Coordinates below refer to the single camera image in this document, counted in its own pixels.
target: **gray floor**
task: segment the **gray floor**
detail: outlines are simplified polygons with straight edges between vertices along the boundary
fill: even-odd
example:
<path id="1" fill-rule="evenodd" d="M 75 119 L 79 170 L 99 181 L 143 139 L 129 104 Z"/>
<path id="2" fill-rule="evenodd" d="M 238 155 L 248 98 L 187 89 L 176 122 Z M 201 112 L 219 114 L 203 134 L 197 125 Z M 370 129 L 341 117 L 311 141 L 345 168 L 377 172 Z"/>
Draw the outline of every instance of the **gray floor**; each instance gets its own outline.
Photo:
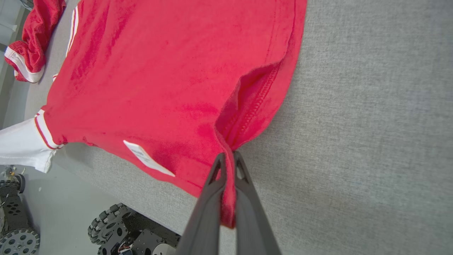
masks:
<path id="1" fill-rule="evenodd" d="M 37 85 L 15 82 L 4 128 L 23 121 L 29 86 Z M 47 174 L 28 167 L 24 175 L 23 201 L 41 235 L 39 254 L 96 254 L 99 246 L 91 244 L 87 228 L 100 212 L 119 201 L 55 164 Z"/>

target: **black wheel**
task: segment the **black wheel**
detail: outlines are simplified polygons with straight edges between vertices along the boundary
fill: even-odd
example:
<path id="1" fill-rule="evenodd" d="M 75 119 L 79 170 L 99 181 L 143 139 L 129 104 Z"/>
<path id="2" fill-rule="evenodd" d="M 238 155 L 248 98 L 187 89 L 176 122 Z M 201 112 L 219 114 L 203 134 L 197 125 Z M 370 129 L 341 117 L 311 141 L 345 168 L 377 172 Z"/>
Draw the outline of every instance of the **black wheel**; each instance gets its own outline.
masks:
<path id="1" fill-rule="evenodd" d="M 21 174 L 15 174 L 14 179 L 19 182 L 19 193 L 23 193 L 25 190 L 25 177 Z"/>

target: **white tag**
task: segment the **white tag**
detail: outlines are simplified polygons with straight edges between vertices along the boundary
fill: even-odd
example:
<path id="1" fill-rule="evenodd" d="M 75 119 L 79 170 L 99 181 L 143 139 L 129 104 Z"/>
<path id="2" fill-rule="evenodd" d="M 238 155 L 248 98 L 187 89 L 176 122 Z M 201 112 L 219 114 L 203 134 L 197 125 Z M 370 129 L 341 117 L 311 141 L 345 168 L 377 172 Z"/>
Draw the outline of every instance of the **white tag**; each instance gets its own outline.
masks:
<path id="1" fill-rule="evenodd" d="M 175 177 L 174 173 L 170 172 L 167 168 L 161 166 L 159 163 L 157 163 L 154 159 L 152 159 L 146 151 L 142 148 L 142 146 L 128 142 L 126 140 L 123 141 L 124 144 L 130 149 L 130 151 L 137 156 L 138 159 L 147 167 L 153 168 L 161 173 L 170 175 Z"/>

